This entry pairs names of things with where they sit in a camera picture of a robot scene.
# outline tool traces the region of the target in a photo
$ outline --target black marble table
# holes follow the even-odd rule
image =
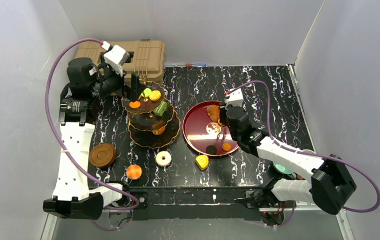
[[[273,134],[292,146],[312,149],[286,66],[167,67],[163,84],[166,98],[171,100],[178,117],[183,120],[194,105],[208,100],[222,101],[226,91],[250,80],[263,80],[270,88]],[[256,127],[265,128],[266,90],[261,85],[250,85],[243,89],[243,94],[243,108],[251,117],[252,123]],[[212,193],[261,188],[273,177],[279,177],[270,161],[249,155],[240,149],[225,157],[210,159],[208,168],[200,171],[195,164],[198,154],[186,144],[182,129],[177,139],[168,146],[158,149],[137,146],[129,137],[126,114],[117,96],[103,100],[91,148],[100,143],[111,143],[117,149],[117,157],[108,168],[100,169],[89,165],[88,171],[104,182],[127,181],[131,189],[140,188],[154,193],[158,199],[149,204],[176,204],[176,190],[180,188],[192,188],[194,192],[210,190],[209,201],[214,201],[213,204],[220,203],[220,197],[216,201],[212,200]],[[157,166],[155,156],[159,151],[171,153],[170,166]],[[125,171],[131,164],[137,164],[143,169],[140,179],[127,179]],[[228,203],[233,199],[229,197],[222,201]],[[191,203],[191,198],[187,199],[187,203]]]

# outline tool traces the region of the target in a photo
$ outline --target gray floor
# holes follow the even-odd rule
[[[106,215],[101,219],[100,224],[107,223]],[[97,229],[88,220],[59,219],[53,239],[342,240],[343,237],[335,216],[315,210],[296,211],[291,222],[277,230],[242,219],[162,219],[134,221],[121,231],[108,232]]]

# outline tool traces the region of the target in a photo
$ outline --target green block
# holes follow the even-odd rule
[[[150,93],[151,93],[151,89],[150,88],[146,88],[142,93],[141,93],[141,96],[143,98],[148,98],[150,96]]]
[[[163,101],[157,108],[155,108],[153,112],[155,115],[158,115],[161,117],[167,108],[168,108],[168,104],[165,101]]]

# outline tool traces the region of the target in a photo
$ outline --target white wall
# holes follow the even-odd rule
[[[45,82],[57,54],[74,40],[57,0],[0,0],[0,240],[41,236],[42,201],[53,191],[60,155],[44,115]],[[66,63],[53,81],[55,119]]]
[[[324,0],[60,0],[80,38],[166,43],[166,63],[285,65]]]
[[[318,152],[368,172],[380,187],[380,1],[326,1],[296,61],[302,104]],[[375,192],[359,174],[348,206]],[[380,208],[348,214],[356,239],[380,239]]]

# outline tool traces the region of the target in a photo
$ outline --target brown round lid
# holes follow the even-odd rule
[[[91,150],[89,160],[95,167],[105,168],[112,164],[115,157],[115,147],[110,143],[102,143]]]

